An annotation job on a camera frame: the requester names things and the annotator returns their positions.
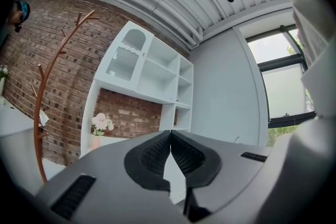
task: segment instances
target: flower vase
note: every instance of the flower vase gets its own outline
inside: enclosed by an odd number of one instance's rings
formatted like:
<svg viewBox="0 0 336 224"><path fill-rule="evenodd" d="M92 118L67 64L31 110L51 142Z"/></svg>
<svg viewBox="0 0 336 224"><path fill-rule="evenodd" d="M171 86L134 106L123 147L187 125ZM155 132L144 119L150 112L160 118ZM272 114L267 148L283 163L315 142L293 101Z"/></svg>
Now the flower vase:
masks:
<svg viewBox="0 0 336 224"><path fill-rule="evenodd" d="M91 145L92 150L96 150L100 147L100 139L98 135L91 134Z"/></svg>
<svg viewBox="0 0 336 224"><path fill-rule="evenodd" d="M5 78L0 79L0 96L2 96L2 93L4 91L4 85L5 85Z"/></svg>

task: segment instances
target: black rubber part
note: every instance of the black rubber part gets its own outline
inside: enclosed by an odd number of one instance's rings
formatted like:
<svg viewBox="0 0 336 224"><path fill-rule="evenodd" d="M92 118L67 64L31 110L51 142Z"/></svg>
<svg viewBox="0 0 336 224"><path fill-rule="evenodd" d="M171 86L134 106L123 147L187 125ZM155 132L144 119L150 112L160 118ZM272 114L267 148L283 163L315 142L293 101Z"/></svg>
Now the black rubber part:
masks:
<svg viewBox="0 0 336 224"><path fill-rule="evenodd" d="M222 167L222 160L214 150L178 131L171 132L171 151L185 176L187 189L209 185Z"/></svg>
<svg viewBox="0 0 336 224"><path fill-rule="evenodd" d="M250 153L250 152L244 152L241 154L241 157L247 158L247 159L252 159L254 161L262 162L264 163L267 159L266 156Z"/></svg>
<svg viewBox="0 0 336 224"><path fill-rule="evenodd" d="M126 154L126 172L145 189L170 191L170 183L163 179L164 166L169 154L170 131L164 131Z"/></svg>
<svg viewBox="0 0 336 224"><path fill-rule="evenodd" d="M69 220L95 181L92 176L80 175L54 203L51 210Z"/></svg>
<svg viewBox="0 0 336 224"><path fill-rule="evenodd" d="M211 212L208 209L198 206L192 189L187 189L185 200L183 214L190 222L197 222L202 218L211 215Z"/></svg>

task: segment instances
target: window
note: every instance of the window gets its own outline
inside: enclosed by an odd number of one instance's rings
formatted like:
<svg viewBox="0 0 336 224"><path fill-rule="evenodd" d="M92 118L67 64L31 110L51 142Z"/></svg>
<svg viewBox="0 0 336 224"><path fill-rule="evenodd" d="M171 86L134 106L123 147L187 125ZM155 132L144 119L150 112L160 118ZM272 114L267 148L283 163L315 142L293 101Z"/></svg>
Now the window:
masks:
<svg viewBox="0 0 336 224"><path fill-rule="evenodd" d="M293 133L298 125L288 126L288 127L279 127L279 128L269 128L268 137L267 137L267 146L273 147L276 139L283 134Z"/></svg>
<svg viewBox="0 0 336 224"><path fill-rule="evenodd" d="M247 39L264 80L268 103L268 141L292 133L298 124L314 118L313 102L301 81L307 64L294 26Z"/></svg>
<svg viewBox="0 0 336 224"><path fill-rule="evenodd" d="M270 118L306 112L306 92L299 63L262 73Z"/></svg>
<svg viewBox="0 0 336 224"><path fill-rule="evenodd" d="M257 63L290 56L294 51L282 33L257 39L249 42L248 45Z"/></svg>

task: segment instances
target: white bookshelf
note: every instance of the white bookshelf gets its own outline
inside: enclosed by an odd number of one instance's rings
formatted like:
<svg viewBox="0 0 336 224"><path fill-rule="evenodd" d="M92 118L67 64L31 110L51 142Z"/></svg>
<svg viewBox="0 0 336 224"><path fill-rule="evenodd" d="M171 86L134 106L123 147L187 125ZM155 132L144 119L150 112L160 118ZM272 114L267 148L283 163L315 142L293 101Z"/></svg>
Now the white bookshelf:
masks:
<svg viewBox="0 0 336 224"><path fill-rule="evenodd" d="M89 147L87 136L100 88L161 103L160 130L188 131L193 78L192 63L151 32L128 22L108 48L93 79L83 115L82 151Z"/></svg>

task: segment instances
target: tree-shaped coat rack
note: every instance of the tree-shaped coat rack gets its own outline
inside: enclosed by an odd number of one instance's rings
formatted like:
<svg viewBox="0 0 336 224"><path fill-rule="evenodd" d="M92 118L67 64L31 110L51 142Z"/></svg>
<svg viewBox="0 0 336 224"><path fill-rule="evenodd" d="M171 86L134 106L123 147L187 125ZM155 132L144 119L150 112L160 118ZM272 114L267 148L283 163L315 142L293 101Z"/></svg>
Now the tree-shaped coat rack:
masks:
<svg viewBox="0 0 336 224"><path fill-rule="evenodd" d="M94 10L91 11L87 16L85 16L81 20L82 12L80 12L78 14L78 17L77 17L76 25L72 29L72 31L70 31L66 35L64 33L63 29L61 30L62 33L63 33L64 39L62 40L61 45L55 51L55 54L52 57L52 59L50 60L46 70L43 71L41 64L38 64L38 70L39 70L40 75L41 75L41 83L40 83L40 86L38 88L37 93L36 93L36 90L35 90L34 86L31 85L32 89L33 89L33 91L36 95L36 104L35 104L35 112L34 112L34 146L35 146L37 164L38 164L38 168L39 168L39 171L41 173L41 177L42 177L43 182L47 181L46 174L45 174L43 164L42 164L42 146L41 146L42 138L45 137L47 135L47 133L44 133L44 134L39 133L39 118L40 118L40 109L41 109L43 92L44 92L44 89L46 87L49 74L50 74L50 72L51 72L51 70L52 70L52 68L55 64L55 61L56 61L57 57L61 54L66 54L66 51L63 51L63 48L64 48L65 44L68 42L68 40L73 36L73 34L77 31L77 29L79 27L81 27L81 25L83 23L85 23L87 20L99 19L99 17L92 17L93 14L94 14Z"/></svg>

